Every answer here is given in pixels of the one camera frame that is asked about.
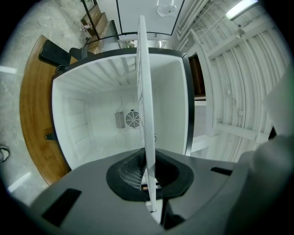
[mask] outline ceiling light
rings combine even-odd
[[[234,20],[256,4],[258,4],[258,0],[242,0],[226,13],[226,17],[229,20]]]

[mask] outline black rubber seal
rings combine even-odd
[[[192,169],[157,150],[155,157],[155,177],[162,188],[162,197],[167,200],[183,195],[194,180]],[[142,148],[108,169],[107,184],[124,200],[149,201],[149,194],[141,191],[145,169],[146,155],[145,149]]]

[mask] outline concrete floor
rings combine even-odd
[[[22,19],[1,55],[0,65],[17,69],[16,74],[0,72],[0,143],[8,146],[11,156],[0,164],[6,187],[27,174],[12,195],[30,205],[45,188],[43,180],[28,153],[19,117],[19,94],[29,54],[42,34],[66,51],[80,48],[88,36],[81,31],[80,19],[85,10],[80,0],[43,0]]]

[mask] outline wooden countertop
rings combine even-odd
[[[69,172],[58,144],[46,140],[53,133],[51,121],[51,83],[56,67],[39,60],[45,41],[41,35],[36,42],[25,67],[20,90],[20,119],[31,158],[38,171],[49,184],[53,184]]]

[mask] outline vent grille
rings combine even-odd
[[[140,125],[139,113],[132,110],[127,114],[125,121],[132,128],[138,127]]]
[[[116,112],[115,113],[115,123],[116,123],[116,127],[118,129],[125,128],[124,112]]]

